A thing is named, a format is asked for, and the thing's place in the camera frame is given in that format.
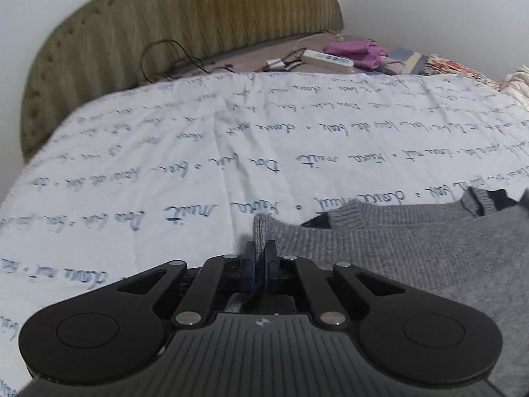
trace purple cloth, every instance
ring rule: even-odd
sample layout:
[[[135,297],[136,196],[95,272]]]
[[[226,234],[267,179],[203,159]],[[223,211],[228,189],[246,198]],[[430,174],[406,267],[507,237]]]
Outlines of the purple cloth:
[[[378,68],[380,57],[388,56],[387,51],[372,40],[329,43],[323,52],[348,58],[354,61],[355,67],[370,68],[371,70]]]

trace white wall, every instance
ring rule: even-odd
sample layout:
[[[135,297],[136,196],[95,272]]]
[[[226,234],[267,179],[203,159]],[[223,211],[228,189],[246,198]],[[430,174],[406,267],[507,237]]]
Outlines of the white wall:
[[[46,37],[89,0],[0,0],[0,201],[23,167],[20,101]]]
[[[338,0],[345,32],[436,53],[495,81],[529,65],[529,0]]]
[[[0,0],[0,200],[22,169],[20,99],[53,28],[88,0]],[[529,65],[529,0],[338,0],[345,32],[437,53],[494,80]]]

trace gold striped headboard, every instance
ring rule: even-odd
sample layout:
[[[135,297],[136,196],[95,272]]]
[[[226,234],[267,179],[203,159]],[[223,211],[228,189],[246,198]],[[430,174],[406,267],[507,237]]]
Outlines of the gold striped headboard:
[[[149,43],[175,39],[207,58],[342,24],[337,0],[93,0],[56,28],[33,62],[22,99],[23,155],[29,160],[79,105],[137,85]],[[173,58],[157,46],[144,66],[162,73]]]

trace power strip socket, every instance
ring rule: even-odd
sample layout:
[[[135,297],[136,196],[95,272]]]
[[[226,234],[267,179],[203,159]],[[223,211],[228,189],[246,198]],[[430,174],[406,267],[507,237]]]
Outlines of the power strip socket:
[[[338,71],[339,73],[353,73],[354,68],[354,62],[347,58],[311,51],[310,49],[307,49],[303,53],[301,61],[305,64],[328,68],[329,70]]]

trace white cloth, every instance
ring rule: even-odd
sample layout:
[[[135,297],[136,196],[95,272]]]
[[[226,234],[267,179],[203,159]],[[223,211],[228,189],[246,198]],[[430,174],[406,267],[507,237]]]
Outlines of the white cloth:
[[[529,67],[521,66],[505,78],[506,86],[501,92],[518,100],[529,111]]]
[[[255,213],[448,202],[529,181],[529,117],[462,76],[210,75],[84,105],[0,211],[0,380],[37,310],[163,262],[240,253]]]

